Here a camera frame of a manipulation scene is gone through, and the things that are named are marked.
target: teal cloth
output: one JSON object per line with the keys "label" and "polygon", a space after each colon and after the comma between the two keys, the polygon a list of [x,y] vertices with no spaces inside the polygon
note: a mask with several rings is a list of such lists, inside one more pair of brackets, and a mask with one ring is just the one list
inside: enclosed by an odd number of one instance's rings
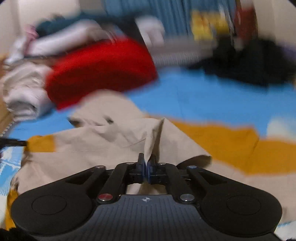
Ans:
{"label": "teal cloth", "polygon": [[39,37],[44,37],[50,34],[54,34],[72,25],[73,23],[79,20],[90,19],[90,20],[95,20],[100,25],[105,23],[113,23],[119,26],[119,28],[123,32],[126,32],[127,29],[134,27],[133,24],[135,24],[134,23],[135,17],[143,15],[145,13],[146,12],[144,11],[135,11],[135,12],[129,12],[128,14],[118,16],[118,15],[110,15],[104,12],[98,12],[94,14],[80,12],[79,14],[68,17],[68,18],[58,18],[58,19],[53,19],[52,21],[43,21],[37,25],[36,31],[39,34]]}

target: white fabric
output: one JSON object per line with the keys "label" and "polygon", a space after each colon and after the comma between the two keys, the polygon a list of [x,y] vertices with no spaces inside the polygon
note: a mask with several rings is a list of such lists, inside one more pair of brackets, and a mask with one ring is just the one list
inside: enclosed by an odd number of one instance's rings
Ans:
{"label": "white fabric", "polygon": [[42,88],[19,88],[5,98],[7,109],[13,113],[14,121],[36,119],[48,112],[53,103]]}
{"label": "white fabric", "polygon": [[80,20],[69,27],[31,43],[28,49],[29,56],[49,56],[59,54],[90,41],[109,39],[108,33],[94,20]]}
{"label": "white fabric", "polygon": [[285,142],[296,142],[296,119],[292,117],[273,117],[267,125],[266,136]]}
{"label": "white fabric", "polygon": [[24,63],[2,78],[3,96],[6,97],[11,90],[20,87],[43,88],[45,77],[51,72],[52,69],[46,65]]}
{"label": "white fabric", "polygon": [[165,28],[153,16],[143,16],[135,20],[146,46],[164,45]]}
{"label": "white fabric", "polygon": [[14,62],[24,58],[24,50],[27,42],[27,37],[19,37],[9,50],[8,58],[3,61],[6,65],[11,65]]}
{"label": "white fabric", "polygon": [[14,121],[36,119],[52,108],[53,104],[43,89],[45,78],[51,72],[48,66],[28,62],[1,79],[3,100]]}

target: orange fabric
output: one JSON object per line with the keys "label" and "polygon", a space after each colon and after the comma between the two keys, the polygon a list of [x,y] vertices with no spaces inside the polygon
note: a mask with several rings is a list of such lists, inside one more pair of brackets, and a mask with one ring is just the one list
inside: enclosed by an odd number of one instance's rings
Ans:
{"label": "orange fabric", "polygon": [[11,228],[15,228],[15,223],[13,222],[10,210],[11,205],[15,201],[15,199],[18,197],[18,193],[14,189],[10,189],[9,194],[7,196],[7,206],[6,206],[6,212],[5,212],[5,228],[6,230],[10,230]]}
{"label": "orange fabric", "polygon": [[172,121],[214,160],[246,174],[288,174],[296,172],[296,145],[260,139],[253,128],[218,124],[194,125]]}
{"label": "orange fabric", "polygon": [[55,152],[55,142],[53,135],[33,136],[29,138],[28,145],[24,151],[29,152]]}

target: wall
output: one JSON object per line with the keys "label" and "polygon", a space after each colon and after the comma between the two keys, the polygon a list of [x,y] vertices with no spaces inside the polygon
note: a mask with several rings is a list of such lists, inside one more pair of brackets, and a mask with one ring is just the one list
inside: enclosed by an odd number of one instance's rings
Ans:
{"label": "wall", "polygon": [[79,0],[79,4],[85,12],[104,11],[103,0]]}
{"label": "wall", "polygon": [[78,0],[18,0],[18,5],[21,28],[53,14],[71,15],[79,11]]}
{"label": "wall", "polygon": [[296,7],[287,0],[273,0],[273,9],[277,41],[296,46]]}
{"label": "wall", "polygon": [[253,0],[258,32],[296,47],[296,8],[288,0]]}
{"label": "wall", "polygon": [[0,5],[0,55],[8,53],[18,35],[18,18],[13,0],[5,0]]}

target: red sweater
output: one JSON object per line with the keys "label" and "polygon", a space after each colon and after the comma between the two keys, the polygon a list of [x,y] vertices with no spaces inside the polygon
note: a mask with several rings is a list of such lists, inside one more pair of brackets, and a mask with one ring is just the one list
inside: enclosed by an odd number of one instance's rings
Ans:
{"label": "red sweater", "polygon": [[157,78],[148,50],[131,39],[96,43],[68,54],[46,78],[46,91],[58,109],[97,89],[127,91]]}

